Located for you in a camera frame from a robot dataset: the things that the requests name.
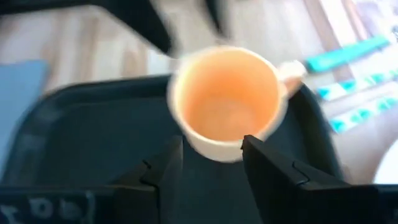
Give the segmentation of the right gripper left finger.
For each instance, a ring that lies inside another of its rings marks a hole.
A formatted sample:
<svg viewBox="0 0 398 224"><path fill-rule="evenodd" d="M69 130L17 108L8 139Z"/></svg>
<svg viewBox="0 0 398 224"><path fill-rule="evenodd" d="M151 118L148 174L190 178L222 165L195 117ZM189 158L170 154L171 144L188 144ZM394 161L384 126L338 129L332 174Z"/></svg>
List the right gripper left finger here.
<svg viewBox="0 0 398 224"><path fill-rule="evenodd" d="M173 136L162 152L117 178L116 223L172 224L182 168L183 138Z"/></svg>

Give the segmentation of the white round plate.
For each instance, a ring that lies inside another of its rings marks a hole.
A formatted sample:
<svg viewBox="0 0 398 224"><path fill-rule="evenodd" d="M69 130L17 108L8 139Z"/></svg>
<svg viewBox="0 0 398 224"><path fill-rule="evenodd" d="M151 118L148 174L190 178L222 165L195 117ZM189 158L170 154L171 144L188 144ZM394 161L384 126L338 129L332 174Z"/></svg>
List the white round plate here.
<svg viewBox="0 0 398 224"><path fill-rule="evenodd" d="M375 184L398 184L398 141L383 155L373 182Z"/></svg>

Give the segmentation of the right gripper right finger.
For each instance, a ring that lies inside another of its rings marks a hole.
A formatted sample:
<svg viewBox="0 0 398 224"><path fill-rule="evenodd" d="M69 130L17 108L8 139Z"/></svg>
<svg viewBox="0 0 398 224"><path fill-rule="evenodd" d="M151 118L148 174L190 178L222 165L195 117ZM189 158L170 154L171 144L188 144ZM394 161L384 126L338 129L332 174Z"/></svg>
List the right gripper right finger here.
<svg viewBox="0 0 398 224"><path fill-rule="evenodd" d="M347 224L349 212L332 195L315 190L347 186L336 177L293 159L265 142L243 139L245 173L264 224Z"/></svg>

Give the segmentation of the grey cloth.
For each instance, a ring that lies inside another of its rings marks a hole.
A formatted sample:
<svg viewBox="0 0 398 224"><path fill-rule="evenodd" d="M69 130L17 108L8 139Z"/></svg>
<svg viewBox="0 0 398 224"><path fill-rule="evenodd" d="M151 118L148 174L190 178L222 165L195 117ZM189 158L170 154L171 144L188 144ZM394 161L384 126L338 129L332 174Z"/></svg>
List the grey cloth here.
<svg viewBox="0 0 398 224"><path fill-rule="evenodd" d="M38 99L49 72L43 60L0 63L0 178L6 169L11 141L25 112Z"/></svg>

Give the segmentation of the black plastic serving tray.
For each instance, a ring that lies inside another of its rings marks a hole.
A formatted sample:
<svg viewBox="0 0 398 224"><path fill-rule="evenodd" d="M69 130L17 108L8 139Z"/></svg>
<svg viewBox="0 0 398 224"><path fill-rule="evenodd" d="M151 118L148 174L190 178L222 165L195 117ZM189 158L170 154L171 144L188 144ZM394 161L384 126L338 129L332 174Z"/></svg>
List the black plastic serving tray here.
<svg viewBox="0 0 398 224"><path fill-rule="evenodd" d="M62 89L30 111L0 183L0 224L117 224L114 181L183 138L172 224L264 224L242 162L197 153L170 115L167 77ZM316 96L303 86L266 144L342 178Z"/></svg>

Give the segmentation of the orange mug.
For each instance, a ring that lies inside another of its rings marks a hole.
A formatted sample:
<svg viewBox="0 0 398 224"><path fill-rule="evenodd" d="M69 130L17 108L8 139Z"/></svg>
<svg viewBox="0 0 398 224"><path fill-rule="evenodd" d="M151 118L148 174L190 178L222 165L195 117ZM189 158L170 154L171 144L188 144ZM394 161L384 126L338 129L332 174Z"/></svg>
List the orange mug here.
<svg viewBox="0 0 398 224"><path fill-rule="evenodd" d="M167 104L197 153L241 161L244 136L263 141L275 132L306 73L297 60L275 67L241 47L210 47L182 59L170 77Z"/></svg>

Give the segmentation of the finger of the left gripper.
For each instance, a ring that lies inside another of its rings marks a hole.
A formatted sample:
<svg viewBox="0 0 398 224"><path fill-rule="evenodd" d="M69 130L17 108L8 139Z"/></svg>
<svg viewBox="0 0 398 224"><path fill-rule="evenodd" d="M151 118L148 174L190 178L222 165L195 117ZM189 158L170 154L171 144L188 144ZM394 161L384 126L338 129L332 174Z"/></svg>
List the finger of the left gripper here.
<svg viewBox="0 0 398 224"><path fill-rule="evenodd" d="M222 37L228 37L226 26L226 5L224 0L204 0L205 8L217 33Z"/></svg>
<svg viewBox="0 0 398 224"><path fill-rule="evenodd" d="M123 21L165 54L172 52L172 39L149 0L90 0Z"/></svg>

